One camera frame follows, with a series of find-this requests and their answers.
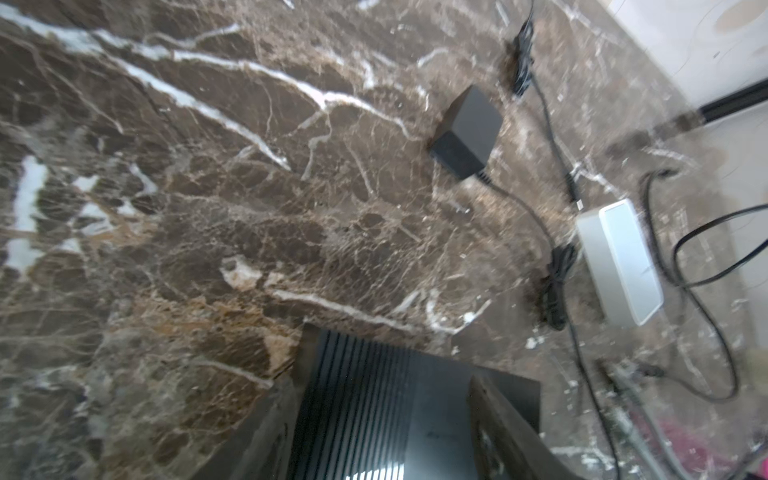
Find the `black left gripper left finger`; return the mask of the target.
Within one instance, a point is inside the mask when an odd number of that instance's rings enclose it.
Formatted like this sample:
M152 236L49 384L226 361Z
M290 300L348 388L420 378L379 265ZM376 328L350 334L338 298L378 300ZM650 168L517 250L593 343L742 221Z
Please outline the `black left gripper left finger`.
M291 378L275 381L233 434L200 467L194 479L285 479L296 418L297 389Z

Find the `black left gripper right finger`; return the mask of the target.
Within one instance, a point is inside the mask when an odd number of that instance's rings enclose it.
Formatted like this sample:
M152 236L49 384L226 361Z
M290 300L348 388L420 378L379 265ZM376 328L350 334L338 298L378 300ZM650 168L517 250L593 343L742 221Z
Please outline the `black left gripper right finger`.
M487 378L473 376L467 397L480 479L577 480Z

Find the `black network switch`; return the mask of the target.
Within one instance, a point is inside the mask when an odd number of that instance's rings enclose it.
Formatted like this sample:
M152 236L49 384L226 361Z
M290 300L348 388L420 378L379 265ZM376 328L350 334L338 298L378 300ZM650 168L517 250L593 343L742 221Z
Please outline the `black network switch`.
M538 381L305 325L288 478L477 478L467 402L474 376L540 428Z

